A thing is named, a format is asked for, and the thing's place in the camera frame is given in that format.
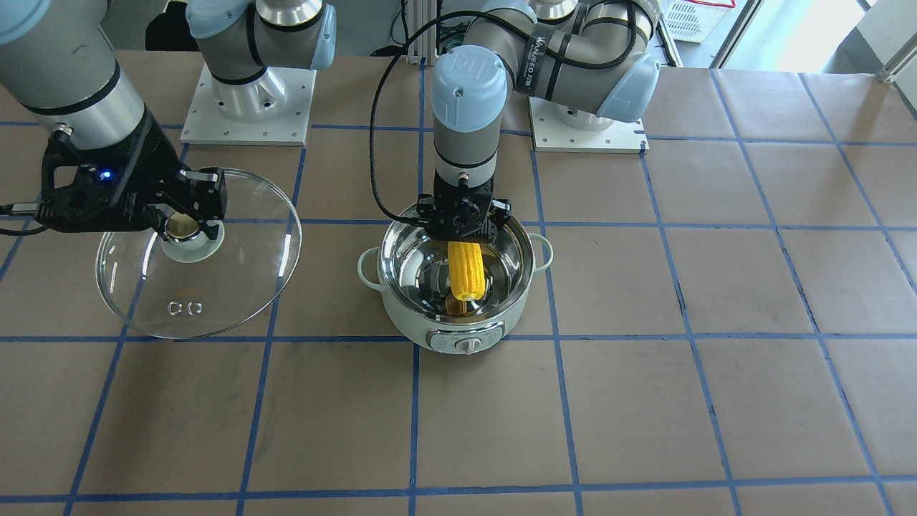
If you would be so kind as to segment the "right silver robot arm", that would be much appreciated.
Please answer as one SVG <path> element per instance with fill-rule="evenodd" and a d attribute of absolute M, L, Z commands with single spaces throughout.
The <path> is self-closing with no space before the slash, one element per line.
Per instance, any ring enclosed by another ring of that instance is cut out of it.
<path fill-rule="evenodd" d="M 2 85 L 49 131 L 42 188 L 27 213 L 37 232 L 147 231 L 177 239 L 224 234 L 221 168 L 178 156 L 115 58 L 101 27 L 106 1 L 4 1 Z M 324 70 L 335 56 L 337 13 L 327 1 L 190 1 L 188 32 L 215 85 L 211 105 L 229 120 L 282 113 L 275 70 Z"/>

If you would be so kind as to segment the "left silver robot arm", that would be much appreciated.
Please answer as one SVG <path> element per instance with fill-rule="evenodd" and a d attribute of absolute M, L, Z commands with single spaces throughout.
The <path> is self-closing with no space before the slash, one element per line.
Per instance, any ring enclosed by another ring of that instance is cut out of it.
<path fill-rule="evenodd" d="M 410 224 L 440 241 L 490 244 L 511 218 L 494 196 L 502 111 L 511 94 L 606 120 L 635 122 L 661 66 L 646 52 L 661 10 L 656 1 L 590 1 L 572 19 L 548 22 L 524 1 L 488 1 L 464 42 L 433 68 L 431 195 Z"/>

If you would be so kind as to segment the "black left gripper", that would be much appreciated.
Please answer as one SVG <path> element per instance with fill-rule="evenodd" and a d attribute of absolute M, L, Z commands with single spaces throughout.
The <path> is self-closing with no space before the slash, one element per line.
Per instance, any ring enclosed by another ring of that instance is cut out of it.
<path fill-rule="evenodd" d="M 494 179 L 470 187 L 465 180 L 452 186 L 441 176 L 433 179 L 433 193 L 417 197 L 417 215 L 426 220 L 423 231 L 439 241 L 494 241 L 512 216 L 512 204 L 494 197 Z"/>

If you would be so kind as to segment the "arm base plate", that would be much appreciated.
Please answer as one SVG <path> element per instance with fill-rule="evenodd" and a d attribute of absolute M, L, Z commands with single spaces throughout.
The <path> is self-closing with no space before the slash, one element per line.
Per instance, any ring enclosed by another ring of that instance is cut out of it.
<path fill-rule="evenodd" d="M 315 71 L 269 67 L 250 84 L 227 85 L 203 67 L 181 141 L 304 147 L 315 79 Z"/>
<path fill-rule="evenodd" d="M 621 122 L 544 99 L 529 99 L 536 151 L 560 153 L 644 153 L 648 150 L 642 121 Z"/>

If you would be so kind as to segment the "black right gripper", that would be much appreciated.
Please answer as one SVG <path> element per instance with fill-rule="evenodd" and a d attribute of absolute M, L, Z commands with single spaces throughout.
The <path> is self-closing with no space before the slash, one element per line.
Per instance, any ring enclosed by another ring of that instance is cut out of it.
<path fill-rule="evenodd" d="M 108 147 L 80 150 L 72 141 L 75 135 L 61 127 L 49 135 L 42 157 L 39 224 L 65 233 L 154 229 L 165 242 L 221 241 L 225 170 L 180 174 L 183 164 L 150 109 L 145 108 L 131 134 Z"/>

